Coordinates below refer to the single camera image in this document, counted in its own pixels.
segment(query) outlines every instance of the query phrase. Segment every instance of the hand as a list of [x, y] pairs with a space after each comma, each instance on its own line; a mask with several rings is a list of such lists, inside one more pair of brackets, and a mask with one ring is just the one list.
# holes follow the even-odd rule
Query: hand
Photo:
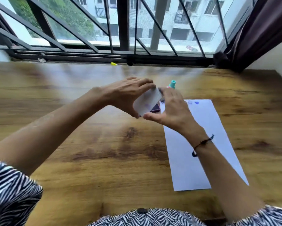
[[151, 88], [156, 87], [153, 80], [148, 78], [129, 77], [119, 82], [111, 83], [102, 87], [102, 92], [108, 105], [113, 105], [118, 109], [139, 118], [139, 114], [134, 110], [134, 101]]
[[205, 139], [204, 129], [195, 121], [183, 96], [173, 88], [161, 88], [161, 92], [165, 99], [165, 111], [162, 114], [146, 113], [143, 118], [165, 125], [185, 138], [192, 135], [195, 144], [198, 139]]

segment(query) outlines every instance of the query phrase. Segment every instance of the forearm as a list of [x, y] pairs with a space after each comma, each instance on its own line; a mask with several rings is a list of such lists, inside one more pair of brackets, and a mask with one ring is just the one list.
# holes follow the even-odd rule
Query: forearm
[[0, 141], [0, 160], [31, 175], [86, 119], [104, 107], [94, 88]]
[[[200, 129], [198, 137], [193, 133], [187, 135], [186, 139], [195, 147], [208, 138], [204, 132]], [[198, 146], [196, 154], [229, 221], [251, 216], [264, 206], [263, 201], [241, 179], [212, 141]]]

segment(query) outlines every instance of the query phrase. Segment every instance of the wood grain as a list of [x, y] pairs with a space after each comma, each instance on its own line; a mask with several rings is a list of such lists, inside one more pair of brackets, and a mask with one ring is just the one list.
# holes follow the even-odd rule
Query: wood grain
[[[186, 67], [0, 63], [0, 140], [81, 96], [128, 76], [172, 79], [185, 99], [212, 99], [238, 159], [268, 204], [282, 206], [282, 78], [276, 72]], [[44, 187], [29, 225], [86, 225], [136, 208], [223, 217], [211, 190], [173, 191], [163, 127], [106, 107], [32, 175]]]

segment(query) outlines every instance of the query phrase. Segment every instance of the dark curtain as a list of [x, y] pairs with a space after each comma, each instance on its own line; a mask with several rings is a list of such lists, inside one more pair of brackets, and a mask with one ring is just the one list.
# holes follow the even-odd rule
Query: dark curtain
[[213, 55], [218, 68], [243, 71], [282, 42], [282, 0], [258, 0], [224, 53]]

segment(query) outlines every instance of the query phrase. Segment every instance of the white paper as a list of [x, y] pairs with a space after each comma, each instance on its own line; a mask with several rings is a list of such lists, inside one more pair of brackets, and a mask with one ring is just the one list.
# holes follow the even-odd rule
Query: white paper
[[150, 89], [135, 100], [133, 108], [140, 116], [143, 116], [150, 112], [161, 98], [162, 94], [158, 88]]
[[[214, 134], [213, 143], [230, 165], [249, 184], [237, 156], [230, 144], [227, 133], [221, 123], [211, 100], [185, 100], [196, 122], [202, 126], [209, 137]], [[160, 102], [161, 112], [165, 110]], [[164, 126], [166, 146], [175, 191], [210, 189], [198, 157], [192, 157], [193, 148], [178, 132]]]

